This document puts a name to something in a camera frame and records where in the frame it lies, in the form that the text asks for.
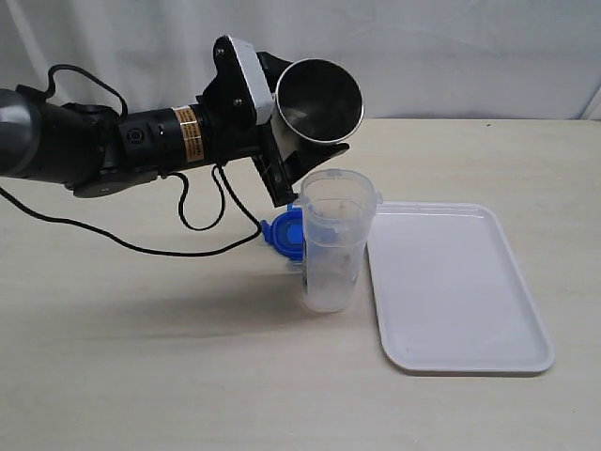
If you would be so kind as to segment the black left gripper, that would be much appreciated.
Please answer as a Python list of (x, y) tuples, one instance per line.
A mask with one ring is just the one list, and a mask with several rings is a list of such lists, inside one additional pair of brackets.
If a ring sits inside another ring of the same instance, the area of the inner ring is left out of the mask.
[[(284, 71), (293, 64), (268, 52), (256, 53), (270, 92), (276, 91)], [(318, 145), (312, 142), (281, 145), (270, 121), (254, 126), (255, 113), (243, 84), (241, 69), (227, 37), (216, 39), (212, 49), (216, 75), (196, 97), (200, 115), (204, 157), (196, 167), (249, 158), (261, 178), (272, 204), (282, 207), (296, 200), (292, 185), (321, 164), (344, 154), (348, 143)]]

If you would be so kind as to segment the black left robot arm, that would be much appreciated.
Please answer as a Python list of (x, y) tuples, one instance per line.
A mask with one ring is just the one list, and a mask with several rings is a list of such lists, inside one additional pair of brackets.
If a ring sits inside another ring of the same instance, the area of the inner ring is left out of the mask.
[(216, 74), (192, 104), (132, 113), (105, 105), (55, 105), (45, 90), (1, 93), (1, 174), (56, 183), (80, 198), (115, 194), (172, 172), (248, 158), (272, 203), (345, 152), (364, 114), (342, 67), (289, 62), (228, 35), (212, 49)]

